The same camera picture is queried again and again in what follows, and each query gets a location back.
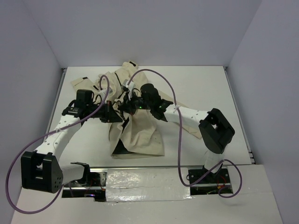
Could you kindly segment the beige jacket black lining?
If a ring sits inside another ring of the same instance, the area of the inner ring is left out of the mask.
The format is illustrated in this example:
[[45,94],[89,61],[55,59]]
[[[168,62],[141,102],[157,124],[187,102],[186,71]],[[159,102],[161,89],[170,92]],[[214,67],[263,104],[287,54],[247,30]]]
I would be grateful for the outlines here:
[[[125,80],[132,79],[135,87],[140,89],[148,83],[144,72],[138,71],[138,65],[134,62],[124,62],[122,67],[115,72],[107,72],[107,79],[102,75],[92,82],[87,77],[80,77],[71,81],[74,90],[91,90],[94,93],[94,101],[99,103],[100,90],[108,85],[111,88],[107,99],[114,103],[114,109],[123,101],[122,84]],[[163,140],[157,128],[157,120],[148,110],[137,110],[134,115],[124,114],[121,123],[108,125],[108,139],[110,142],[110,154],[115,159],[134,159],[152,156],[164,156]]]

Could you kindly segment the right table edge rail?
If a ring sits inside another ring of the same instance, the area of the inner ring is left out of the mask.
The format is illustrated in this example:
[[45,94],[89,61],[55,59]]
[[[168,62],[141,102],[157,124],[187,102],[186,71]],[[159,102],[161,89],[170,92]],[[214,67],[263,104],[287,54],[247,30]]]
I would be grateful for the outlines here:
[[232,88],[231,82],[230,82],[229,77],[228,77],[228,67],[223,66],[223,69],[224,69],[225,76],[226,76],[226,79],[227,79],[227,82],[228,82],[228,86],[229,86],[229,89],[230,89],[230,92],[231,92],[231,95],[232,95],[232,98],[233,98],[233,102],[234,102],[236,113],[237,113],[239,123],[240,123],[240,126],[241,126],[242,134],[243,134],[243,137],[244,137],[244,140],[245,140],[245,143],[246,143],[247,151],[249,153],[251,164],[256,165],[256,160],[254,158],[252,149],[249,145],[248,137],[246,135],[246,131],[245,131],[243,121],[242,121],[242,118],[241,118],[241,114],[240,114],[240,111],[239,111],[239,108],[238,108],[238,105],[237,105],[237,101],[236,101],[236,98],[235,98],[235,95],[234,95],[234,92],[233,92],[233,88]]

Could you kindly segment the silver tape sheet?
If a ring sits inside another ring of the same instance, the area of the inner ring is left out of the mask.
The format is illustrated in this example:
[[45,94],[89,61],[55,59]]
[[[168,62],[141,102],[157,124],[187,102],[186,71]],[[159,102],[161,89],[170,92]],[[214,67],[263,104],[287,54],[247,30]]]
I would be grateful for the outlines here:
[[176,168],[110,169],[106,180],[106,201],[149,202],[191,199]]

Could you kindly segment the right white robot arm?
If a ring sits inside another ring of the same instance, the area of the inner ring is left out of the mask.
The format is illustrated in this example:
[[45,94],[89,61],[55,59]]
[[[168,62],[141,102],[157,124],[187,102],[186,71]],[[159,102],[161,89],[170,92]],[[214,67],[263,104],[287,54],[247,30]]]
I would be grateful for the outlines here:
[[148,110],[157,120],[181,123],[199,131],[207,147],[208,155],[204,163],[203,177],[207,182],[219,178],[219,162],[223,159],[226,146],[231,142],[235,130],[219,109],[199,111],[174,104],[173,100],[161,98],[153,84],[144,84],[140,96],[134,93],[134,82],[124,81],[126,92],[123,103],[118,106],[122,112],[135,114],[137,110]]

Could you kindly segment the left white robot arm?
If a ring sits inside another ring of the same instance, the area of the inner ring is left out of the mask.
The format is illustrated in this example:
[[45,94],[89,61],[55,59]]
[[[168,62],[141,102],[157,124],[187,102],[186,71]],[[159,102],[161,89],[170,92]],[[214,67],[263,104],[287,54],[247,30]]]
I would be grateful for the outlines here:
[[92,175],[87,163],[71,162],[59,164],[60,157],[74,134],[89,118],[99,118],[103,123],[121,122],[122,119],[106,100],[108,90],[100,91],[100,104],[93,102],[93,92],[78,90],[76,99],[63,110],[54,132],[33,152],[21,156],[21,182],[25,189],[56,193],[69,182],[76,181],[81,186],[91,182]]

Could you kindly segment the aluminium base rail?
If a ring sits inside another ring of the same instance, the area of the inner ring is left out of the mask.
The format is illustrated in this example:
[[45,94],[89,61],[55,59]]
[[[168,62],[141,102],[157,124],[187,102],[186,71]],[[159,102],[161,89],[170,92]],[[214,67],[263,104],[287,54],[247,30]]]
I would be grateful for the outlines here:
[[64,186],[63,198],[92,198],[97,202],[182,201],[195,195],[231,194],[226,168],[209,174],[194,186],[184,186],[176,168],[94,170],[86,184]]

